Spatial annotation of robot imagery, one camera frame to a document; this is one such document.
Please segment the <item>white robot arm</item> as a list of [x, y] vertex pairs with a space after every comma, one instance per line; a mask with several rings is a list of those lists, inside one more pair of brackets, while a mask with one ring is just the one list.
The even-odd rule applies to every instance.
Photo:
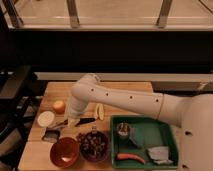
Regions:
[[180, 97], [162, 93], [106, 88], [89, 73], [71, 87], [71, 120], [79, 118], [89, 102], [144, 114], [181, 128], [178, 171], [213, 171], [213, 94]]

